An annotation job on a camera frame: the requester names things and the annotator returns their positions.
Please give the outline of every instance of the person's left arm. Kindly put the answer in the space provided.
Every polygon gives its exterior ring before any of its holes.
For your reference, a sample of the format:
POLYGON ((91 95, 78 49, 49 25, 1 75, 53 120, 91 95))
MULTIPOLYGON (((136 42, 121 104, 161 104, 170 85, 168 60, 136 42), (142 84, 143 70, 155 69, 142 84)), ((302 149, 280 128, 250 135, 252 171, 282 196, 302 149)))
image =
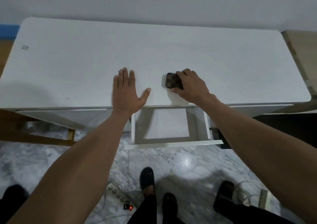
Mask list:
POLYGON ((138 98, 133 71, 129 77, 126 68, 120 70, 111 116, 52 164, 8 223, 84 223, 105 190, 125 124, 150 91, 138 98))

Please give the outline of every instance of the smartphone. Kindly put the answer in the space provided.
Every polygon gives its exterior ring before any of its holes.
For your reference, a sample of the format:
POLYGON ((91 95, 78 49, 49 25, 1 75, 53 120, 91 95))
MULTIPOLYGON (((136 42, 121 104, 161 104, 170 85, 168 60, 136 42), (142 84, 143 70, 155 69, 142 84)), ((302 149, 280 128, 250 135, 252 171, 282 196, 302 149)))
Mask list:
POLYGON ((184 90, 182 80, 175 73, 169 72, 166 75, 165 86, 166 86, 166 88, 169 88, 169 89, 178 87, 179 89, 184 90))

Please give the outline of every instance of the black sandal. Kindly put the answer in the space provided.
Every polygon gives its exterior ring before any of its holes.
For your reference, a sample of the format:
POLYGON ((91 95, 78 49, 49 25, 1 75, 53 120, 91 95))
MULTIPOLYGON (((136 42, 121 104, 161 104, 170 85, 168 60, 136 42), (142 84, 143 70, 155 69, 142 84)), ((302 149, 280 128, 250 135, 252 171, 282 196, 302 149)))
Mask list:
POLYGON ((177 200, 176 197, 167 192, 163 197, 163 218, 173 219, 177 217, 177 200))
POLYGON ((226 198, 226 199, 232 201, 234 189, 235 189, 235 185, 232 182, 223 181, 221 183, 219 190, 218 190, 218 193, 216 195, 215 202, 214 202, 214 210, 216 211, 216 213, 219 213, 218 208, 217 208, 218 201, 221 198, 226 198))
POLYGON ((154 188, 154 194, 155 194, 155 183, 154 183, 154 172, 151 167, 145 167, 140 174, 140 187, 143 191, 148 186, 152 186, 154 188))

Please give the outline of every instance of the finger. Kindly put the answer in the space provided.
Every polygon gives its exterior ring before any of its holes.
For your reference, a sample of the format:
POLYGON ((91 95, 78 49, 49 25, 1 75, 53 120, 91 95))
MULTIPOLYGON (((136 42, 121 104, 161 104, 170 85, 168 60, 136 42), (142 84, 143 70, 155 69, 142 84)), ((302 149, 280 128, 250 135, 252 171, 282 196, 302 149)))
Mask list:
POLYGON ((185 69, 185 70, 183 70, 182 73, 184 73, 184 74, 187 75, 187 76, 193 76, 192 71, 191 71, 190 69, 188 69, 188 68, 185 69))
POLYGON ((118 89, 118 76, 115 75, 113 78, 113 91, 118 89))
POLYGON ((147 98, 149 97, 151 88, 148 88, 144 91, 143 95, 139 98, 142 102, 142 106, 145 105, 147 98))
POLYGON ((176 74, 178 75, 178 77, 181 79, 181 80, 184 80, 186 78, 186 75, 180 71, 177 71, 176 74))
POLYGON ((123 86, 123 70, 119 70, 118 88, 123 86))
POLYGON ((135 87, 135 75, 133 70, 130 70, 130 86, 135 87))
POLYGON ((125 67, 123 68, 123 86, 129 86, 129 74, 125 67))
POLYGON ((192 73, 194 74, 194 76, 198 77, 196 71, 192 71, 192 73))
POLYGON ((181 95, 183 93, 183 91, 184 90, 177 88, 177 87, 171 89, 171 92, 179 94, 179 95, 181 95))

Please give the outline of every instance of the blue object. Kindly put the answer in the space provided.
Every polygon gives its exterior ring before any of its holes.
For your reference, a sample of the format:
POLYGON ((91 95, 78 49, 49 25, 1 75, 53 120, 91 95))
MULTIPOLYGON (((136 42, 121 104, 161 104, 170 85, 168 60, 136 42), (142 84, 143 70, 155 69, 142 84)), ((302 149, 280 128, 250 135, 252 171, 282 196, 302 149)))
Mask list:
POLYGON ((0 24, 0 40, 14 40, 17 37, 19 25, 0 24))

